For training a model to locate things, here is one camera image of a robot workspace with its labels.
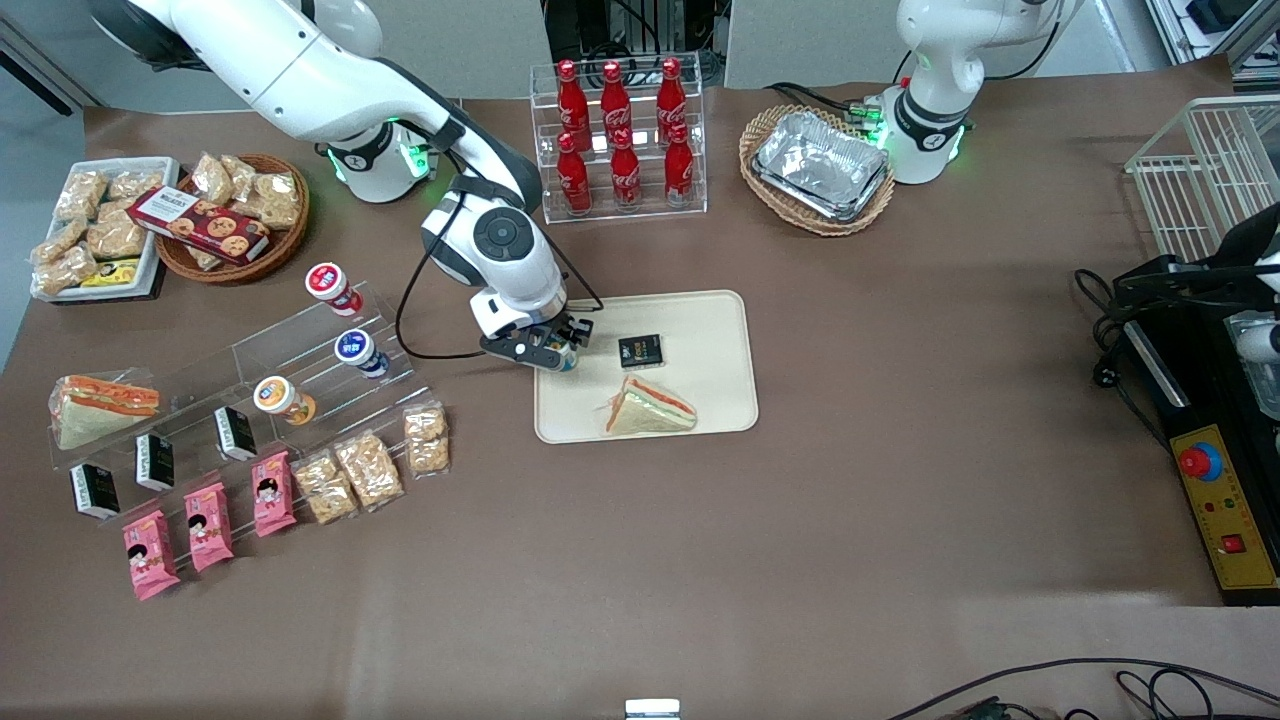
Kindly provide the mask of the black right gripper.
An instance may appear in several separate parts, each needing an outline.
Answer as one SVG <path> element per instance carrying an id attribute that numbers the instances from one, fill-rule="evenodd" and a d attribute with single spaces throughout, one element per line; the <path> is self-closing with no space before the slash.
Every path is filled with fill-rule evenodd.
<path id="1" fill-rule="evenodd" d="M 516 328 L 498 338 L 481 338 L 480 350 L 494 357 L 545 372 L 563 370 L 563 354 L 568 346 L 588 347 L 594 322 L 571 314 Z"/>

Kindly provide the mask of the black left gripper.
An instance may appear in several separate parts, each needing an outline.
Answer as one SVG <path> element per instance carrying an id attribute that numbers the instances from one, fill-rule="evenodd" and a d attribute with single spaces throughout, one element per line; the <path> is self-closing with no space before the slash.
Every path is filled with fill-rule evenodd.
<path id="1" fill-rule="evenodd" d="M 1137 307 L 1157 300 L 1193 304 L 1222 302 L 1222 291 L 1249 301 L 1277 301 L 1279 293 L 1279 204 L 1275 202 L 1234 225 L 1212 256 L 1213 270 L 1252 270 L 1271 268 L 1251 275 L 1220 278 L 1210 286 L 1203 263 L 1185 263 L 1180 258 L 1155 258 L 1115 278 L 1115 304 Z"/>

